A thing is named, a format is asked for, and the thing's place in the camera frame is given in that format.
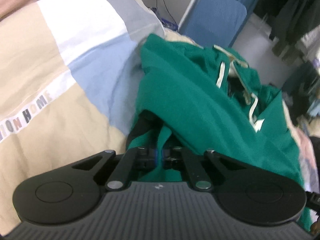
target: green hoodie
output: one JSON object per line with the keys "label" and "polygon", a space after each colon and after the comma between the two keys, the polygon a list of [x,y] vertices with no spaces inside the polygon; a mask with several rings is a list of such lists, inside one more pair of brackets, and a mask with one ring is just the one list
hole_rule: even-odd
{"label": "green hoodie", "polygon": [[[174,134],[195,154],[212,148],[303,187],[299,149],[286,125],[281,91],[261,85],[257,71],[235,51],[167,42],[151,34],[141,48],[141,60],[145,77],[139,86],[136,117],[149,110],[164,125],[136,138],[130,147],[146,145],[156,133],[161,150]],[[232,92],[228,74],[240,84]],[[177,181],[181,177],[177,171],[163,170],[159,159],[158,167],[141,180]],[[307,209],[300,222],[309,230]]]}

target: black cable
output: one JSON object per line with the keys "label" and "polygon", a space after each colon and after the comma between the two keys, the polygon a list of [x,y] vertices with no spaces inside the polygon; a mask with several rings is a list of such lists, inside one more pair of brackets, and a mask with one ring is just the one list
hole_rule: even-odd
{"label": "black cable", "polygon": [[[169,13],[169,15],[171,16],[172,20],[174,21],[174,23],[177,25],[177,22],[175,21],[175,19],[172,17],[171,13],[169,12],[167,5],[165,4],[165,1],[163,0],[164,6],[167,9],[167,12]],[[156,0],[156,8],[158,9],[158,0]]]}

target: person's hand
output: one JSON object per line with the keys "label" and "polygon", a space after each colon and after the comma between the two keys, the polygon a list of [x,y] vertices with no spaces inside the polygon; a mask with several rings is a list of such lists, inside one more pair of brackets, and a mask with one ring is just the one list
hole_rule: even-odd
{"label": "person's hand", "polygon": [[315,235],[320,232],[320,217],[318,217],[317,222],[314,222],[310,227],[310,232]]}

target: gray ribbed panel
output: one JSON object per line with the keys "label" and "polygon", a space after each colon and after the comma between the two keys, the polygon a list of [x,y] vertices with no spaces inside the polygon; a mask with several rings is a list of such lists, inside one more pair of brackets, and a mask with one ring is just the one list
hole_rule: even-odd
{"label": "gray ribbed panel", "polygon": [[263,228],[226,214],[209,193],[185,182],[133,182],[106,195],[87,217],[56,227],[23,222],[7,239],[14,240],[309,240],[296,223]]}

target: blue chair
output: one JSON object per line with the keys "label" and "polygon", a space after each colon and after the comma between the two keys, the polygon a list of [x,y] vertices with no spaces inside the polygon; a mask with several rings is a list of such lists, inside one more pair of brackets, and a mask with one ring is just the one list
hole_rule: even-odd
{"label": "blue chair", "polygon": [[237,0],[199,0],[179,33],[203,47],[229,47],[246,15],[245,6]]}

